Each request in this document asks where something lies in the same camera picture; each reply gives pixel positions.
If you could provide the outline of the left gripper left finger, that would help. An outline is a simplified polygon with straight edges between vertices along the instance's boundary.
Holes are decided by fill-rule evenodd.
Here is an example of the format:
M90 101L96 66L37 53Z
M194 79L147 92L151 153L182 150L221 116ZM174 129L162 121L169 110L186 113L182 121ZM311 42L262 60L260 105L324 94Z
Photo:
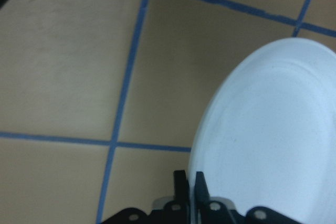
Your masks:
M190 197L186 171L173 172L174 195L154 201L149 214L139 208L124 208L103 223L189 223Z

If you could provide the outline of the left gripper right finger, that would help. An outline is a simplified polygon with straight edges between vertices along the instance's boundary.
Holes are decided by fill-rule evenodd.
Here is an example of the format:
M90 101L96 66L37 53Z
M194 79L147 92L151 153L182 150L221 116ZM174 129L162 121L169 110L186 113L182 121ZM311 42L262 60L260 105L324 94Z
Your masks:
M195 176L195 222L299 224L298 221L264 206L252 207L245 214L241 214L232 200L210 196L203 172L196 172Z

